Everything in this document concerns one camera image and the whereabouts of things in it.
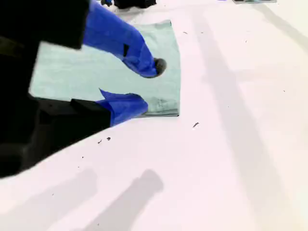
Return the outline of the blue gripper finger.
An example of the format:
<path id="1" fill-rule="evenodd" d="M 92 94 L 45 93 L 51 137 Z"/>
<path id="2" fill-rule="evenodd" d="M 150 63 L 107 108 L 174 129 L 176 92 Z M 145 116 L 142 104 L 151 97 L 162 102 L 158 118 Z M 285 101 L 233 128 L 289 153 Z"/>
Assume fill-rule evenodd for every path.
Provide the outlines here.
<path id="1" fill-rule="evenodd" d="M 83 44 L 111 53 L 145 78 L 158 77 L 167 63 L 154 58 L 141 33 L 95 0 L 90 1 Z"/>
<path id="2" fill-rule="evenodd" d="M 95 125 L 113 127 L 139 117 L 148 110 L 148 103 L 138 94 L 110 93 L 102 89 L 100 93 L 103 98 L 98 101 L 71 100 L 71 106 L 79 112 L 94 116 Z"/>

